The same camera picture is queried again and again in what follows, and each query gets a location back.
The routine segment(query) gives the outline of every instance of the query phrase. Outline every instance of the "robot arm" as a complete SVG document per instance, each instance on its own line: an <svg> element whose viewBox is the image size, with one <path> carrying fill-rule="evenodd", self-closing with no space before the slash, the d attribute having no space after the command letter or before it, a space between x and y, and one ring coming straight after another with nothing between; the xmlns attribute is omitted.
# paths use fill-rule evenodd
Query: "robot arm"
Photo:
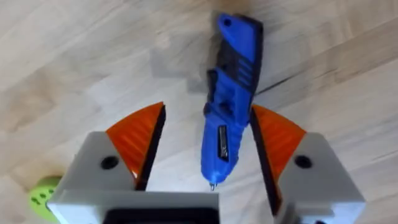
<svg viewBox="0 0 398 224"><path fill-rule="evenodd" d="M46 203L57 220L219 223L217 193L145 191L164 121L159 103L89 134ZM256 105L251 126L274 223L354 223L364 199L325 138Z"/></svg>

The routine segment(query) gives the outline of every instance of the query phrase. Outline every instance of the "green ball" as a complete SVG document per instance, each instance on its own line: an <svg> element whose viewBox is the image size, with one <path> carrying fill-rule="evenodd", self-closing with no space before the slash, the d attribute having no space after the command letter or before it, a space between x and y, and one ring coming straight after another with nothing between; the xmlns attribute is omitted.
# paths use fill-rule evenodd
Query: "green ball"
<svg viewBox="0 0 398 224"><path fill-rule="evenodd" d="M47 201L51 198L60 180L61 177L45 177L29 192L29 204L33 211L48 221L58 221L47 207Z"/></svg>

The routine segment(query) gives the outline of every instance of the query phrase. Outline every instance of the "blue utility knife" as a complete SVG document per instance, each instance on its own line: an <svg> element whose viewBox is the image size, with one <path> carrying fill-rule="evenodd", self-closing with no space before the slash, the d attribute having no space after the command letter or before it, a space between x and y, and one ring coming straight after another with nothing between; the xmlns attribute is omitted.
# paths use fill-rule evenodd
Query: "blue utility knife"
<svg viewBox="0 0 398 224"><path fill-rule="evenodd" d="M238 161L261 72L263 42L262 23L249 17L221 14L217 26L223 40L216 67L207 72L209 92L201 147L201 172L211 190L227 178Z"/></svg>

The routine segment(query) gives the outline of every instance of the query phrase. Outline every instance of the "black label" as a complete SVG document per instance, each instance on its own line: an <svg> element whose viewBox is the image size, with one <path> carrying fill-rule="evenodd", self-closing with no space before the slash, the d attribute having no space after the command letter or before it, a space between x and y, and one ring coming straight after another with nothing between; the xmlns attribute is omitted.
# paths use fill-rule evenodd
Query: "black label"
<svg viewBox="0 0 398 224"><path fill-rule="evenodd" d="M218 127L218 157L225 162L229 161L226 125L221 125Z"/></svg>

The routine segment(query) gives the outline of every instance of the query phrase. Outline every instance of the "wood grain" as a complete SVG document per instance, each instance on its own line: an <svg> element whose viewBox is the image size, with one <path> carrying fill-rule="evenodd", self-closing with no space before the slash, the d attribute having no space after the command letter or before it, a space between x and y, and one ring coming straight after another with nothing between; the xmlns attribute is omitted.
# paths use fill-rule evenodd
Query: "wood grain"
<svg viewBox="0 0 398 224"><path fill-rule="evenodd" d="M27 192L62 174L90 131L167 107L149 188L207 192L204 74L218 11L264 23L254 101L323 133L368 200L397 223L397 0L0 1L0 222L43 223ZM250 130L218 187L223 223L272 223Z"/></svg>

